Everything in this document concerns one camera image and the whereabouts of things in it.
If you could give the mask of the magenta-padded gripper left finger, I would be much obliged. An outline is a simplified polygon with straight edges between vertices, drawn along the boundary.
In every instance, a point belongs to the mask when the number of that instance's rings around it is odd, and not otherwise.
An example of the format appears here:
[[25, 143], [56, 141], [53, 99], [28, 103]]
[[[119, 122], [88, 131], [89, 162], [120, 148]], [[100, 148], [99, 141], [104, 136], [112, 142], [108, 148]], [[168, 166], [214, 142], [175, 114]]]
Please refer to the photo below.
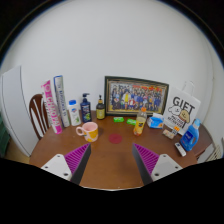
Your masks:
[[66, 155], [56, 154], [42, 169], [79, 185], [91, 154], [89, 143], [72, 150]]

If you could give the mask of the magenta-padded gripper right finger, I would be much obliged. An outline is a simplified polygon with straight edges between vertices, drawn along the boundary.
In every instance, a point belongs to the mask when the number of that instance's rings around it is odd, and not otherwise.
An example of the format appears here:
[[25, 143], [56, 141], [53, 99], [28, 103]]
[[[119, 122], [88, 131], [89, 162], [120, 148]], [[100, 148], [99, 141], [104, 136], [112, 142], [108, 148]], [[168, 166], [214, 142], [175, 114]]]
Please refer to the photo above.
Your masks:
[[158, 155], [136, 143], [132, 145], [132, 154], [144, 185], [148, 185], [182, 169], [167, 154]]

